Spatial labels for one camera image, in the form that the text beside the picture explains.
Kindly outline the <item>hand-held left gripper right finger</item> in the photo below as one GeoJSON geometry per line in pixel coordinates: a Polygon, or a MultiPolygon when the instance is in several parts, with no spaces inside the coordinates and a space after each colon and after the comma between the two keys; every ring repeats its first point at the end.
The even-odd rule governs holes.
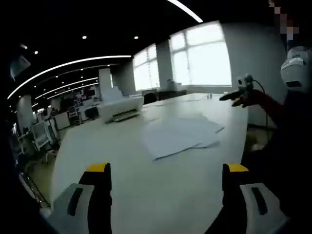
{"type": "Polygon", "coordinates": [[[207,234],[286,234],[279,199],[240,164],[223,164],[222,208],[207,234]]]}

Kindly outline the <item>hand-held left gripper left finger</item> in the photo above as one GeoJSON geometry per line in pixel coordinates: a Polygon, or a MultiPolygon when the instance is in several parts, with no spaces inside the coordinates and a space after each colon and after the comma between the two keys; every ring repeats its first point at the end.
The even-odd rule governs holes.
{"type": "Polygon", "coordinates": [[[45,220],[54,234],[111,234],[111,164],[89,166],[53,202],[45,220]]]}

